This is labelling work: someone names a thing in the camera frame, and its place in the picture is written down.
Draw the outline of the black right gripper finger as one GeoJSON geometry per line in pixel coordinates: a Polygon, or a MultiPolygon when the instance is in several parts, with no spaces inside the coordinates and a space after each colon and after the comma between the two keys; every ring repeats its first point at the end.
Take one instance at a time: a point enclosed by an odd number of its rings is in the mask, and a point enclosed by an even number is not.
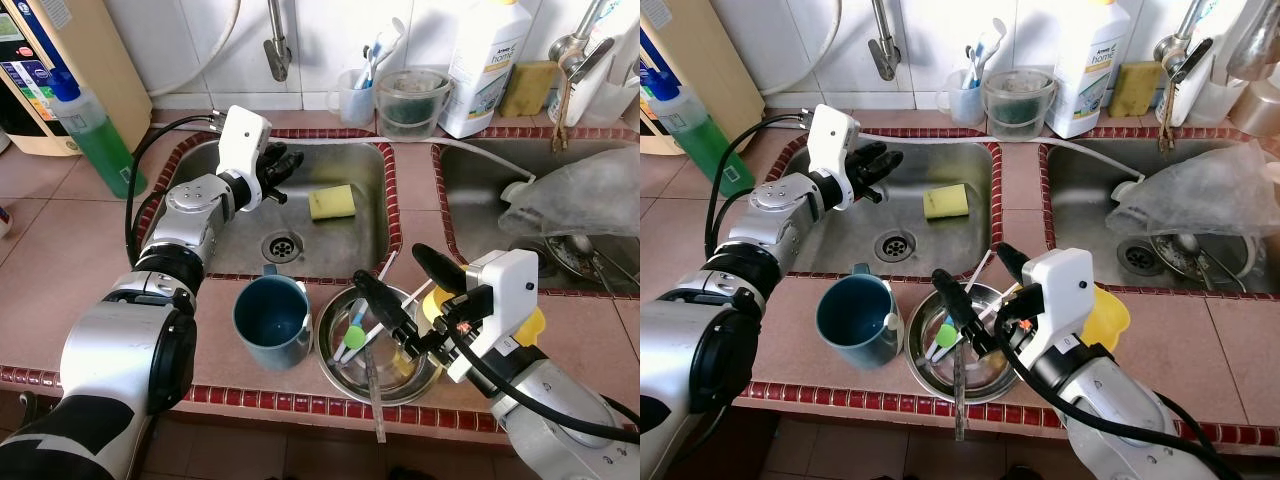
{"type": "Polygon", "coordinates": [[[1028,284],[1024,275],[1024,266],[1030,261],[1030,259],[1025,253],[1006,242],[998,242],[996,244],[996,256],[1000,259],[1016,284],[1028,284]]]}
{"type": "Polygon", "coordinates": [[[443,291],[452,294],[462,294],[468,289],[465,269],[456,264],[448,255],[424,243],[415,243],[412,246],[412,255],[419,266],[443,291]]]}
{"type": "Polygon", "coordinates": [[[995,335],[987,332],[978,312],[972,307],[972,297],[964,285],[948,271],[938,268],[931,274],[932,285],[943,300],[943,306],[955,326],[969,339],[974,351],[997,351],[995,335]]]}
{"type": "Polygon", "coordinates": [[[357,270],[352,275],[358,296],[365,298],[367,307],[379,319],[379,325],[397,342],[403,351],[420,351],[421,335],[413,315],[401,306],[396,292],[384,282],[378,280],[367,270],[357,270]]]}

